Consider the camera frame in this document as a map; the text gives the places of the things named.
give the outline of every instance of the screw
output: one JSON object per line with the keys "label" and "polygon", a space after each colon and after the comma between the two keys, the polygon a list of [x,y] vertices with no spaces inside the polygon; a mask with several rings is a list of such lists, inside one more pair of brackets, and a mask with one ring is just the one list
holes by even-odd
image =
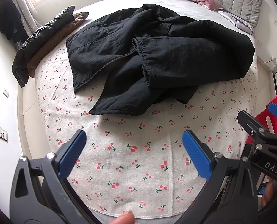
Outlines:
{"label": "screw", "polygon": [[222,158],[223,155],[222,155],[221,152],[215,152],[215,157],[216,157],[216,158]]}
{"label": "screw", "polygon": [[248,162],[248,157],[246,157],[246,156],[242,157],[242,161]]}
{"label": "screw", "polygon": [[26,160],[26,156],[21,156],[21,157],[19,158],[19,160],[25,161],[25,160]]}
{"label": "screw", "polygon": [[48,159],[53,159],[54,156],[55,156],[55,154],[54,154],[53,152],[49,152],[49,153],[47,153],[47,155],[46,155],[46,157],[47,157]]}
{"label": "screw", "polygon": [[263,148],[263,146],[259,143],[255,146],[255,149],[257,150],[261,150]]}

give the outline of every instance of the black fabric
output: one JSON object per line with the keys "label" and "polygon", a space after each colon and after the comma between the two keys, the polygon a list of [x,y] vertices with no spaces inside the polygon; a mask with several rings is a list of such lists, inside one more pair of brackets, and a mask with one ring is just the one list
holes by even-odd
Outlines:
{"label": "black fabric", "polygon": [[67,7],[50,22],[37,29],[37,31],[33,33],[17,51],[12,65],[12,72],[21,87],[24,87],[29,80],[26,67],[29,60],[53,35],[55,35],[66,24],[74,20],[72,15],[74,8],[75,6]]}
{"label": "black fabric", "polygon": [[0,0],[0,31],[6,35],[7,40],[12,39],[14,43],[23,43],[28,38],[20,13],[12,0]]}
{"label": "black fabric", "polygon": [[66,43],[75,93],[111,64],[93,115],[141,115],[168,98],[187,103],[199,85],[244,77],[254,56],[246,35],[154,4],[104,16]]}

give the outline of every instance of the floor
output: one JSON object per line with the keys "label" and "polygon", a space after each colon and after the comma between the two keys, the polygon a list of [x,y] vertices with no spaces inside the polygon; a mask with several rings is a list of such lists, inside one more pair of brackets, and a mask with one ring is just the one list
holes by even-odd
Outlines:
{"label": "floor", "polygon": [[[268,73],[258,64],[258,95],[255,115],[263,111],[270,101],[271,91]],[[42,158],[51,151],[45,130],[41,122],[39,105],[36,96],[35,80],[29,78],[22,91],[22,107],[19,116],[23,117],[26,139],[33,159]]]}

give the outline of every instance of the bed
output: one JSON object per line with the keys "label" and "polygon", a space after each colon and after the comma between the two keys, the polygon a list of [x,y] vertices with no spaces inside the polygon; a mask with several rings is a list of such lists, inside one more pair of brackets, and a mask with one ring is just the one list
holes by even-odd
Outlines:
{"label": "bed", "polygon": [[[143,3],[161,5],[196,20],[215,21],[246,34],[255,45],[252,35],[216,11],[188,0],[104,0],[76,12],[89,11],[85,26]],[[248,134],[236,117],[241,110],[254,115],[256,54],[244,78],[202,85],[188,104],[165,100],[153,104],[141,116],[88,113],[101,95],[105,79],[103,73],[75,94],[65,40],[43,58],[35,73],[51,149],[56,151],[77,129],[87,133],[87,145],[68,180],[92,210],[110,216],[133,210],[136,218],[144,219],[186,211],[206,181],[182,145],[186,129],[192,129],[212,151],[222,152],[227,158],[241,156]]]}

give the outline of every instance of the curtain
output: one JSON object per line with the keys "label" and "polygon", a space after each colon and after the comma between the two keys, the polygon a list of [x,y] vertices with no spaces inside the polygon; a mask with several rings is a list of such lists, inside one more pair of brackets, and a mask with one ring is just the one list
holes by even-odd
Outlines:
{"label": "curtain", "polygon": [[12,0],[18,9],[25,31],[31,36],[42,24],[31,0]]}

